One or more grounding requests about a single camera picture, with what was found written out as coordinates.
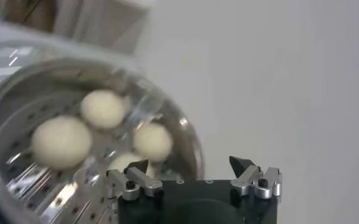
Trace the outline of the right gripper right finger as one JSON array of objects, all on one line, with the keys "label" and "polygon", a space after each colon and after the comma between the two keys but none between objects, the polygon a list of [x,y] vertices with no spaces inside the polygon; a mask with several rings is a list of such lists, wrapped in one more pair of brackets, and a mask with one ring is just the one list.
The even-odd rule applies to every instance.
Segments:
[{"label": "right gripper right finger", "polygon": [[282,196],[282,173],[275,167],[267,168],[263,172],[250,159],[242,159],[229,156],[229,163],[236,178],[230,181],[230,185],[243,197],[253,191],[257,198],[268,200],[272,197]]}]

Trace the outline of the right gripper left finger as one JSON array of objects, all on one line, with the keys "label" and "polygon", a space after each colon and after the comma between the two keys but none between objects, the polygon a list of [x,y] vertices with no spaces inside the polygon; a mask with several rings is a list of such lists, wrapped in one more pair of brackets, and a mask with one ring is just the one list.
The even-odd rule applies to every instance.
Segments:
[{"label": "right gripper left finger", "polygon": [[118,169],[106,171],[106,177],[111,187],[114,187],[115,196],[122,196],[125,201],[134,201],[140,198],[141,193],[147,197],[161,200],[163,198],[162,181],[146,175],[148,160],[130,163],[124,172]]}]

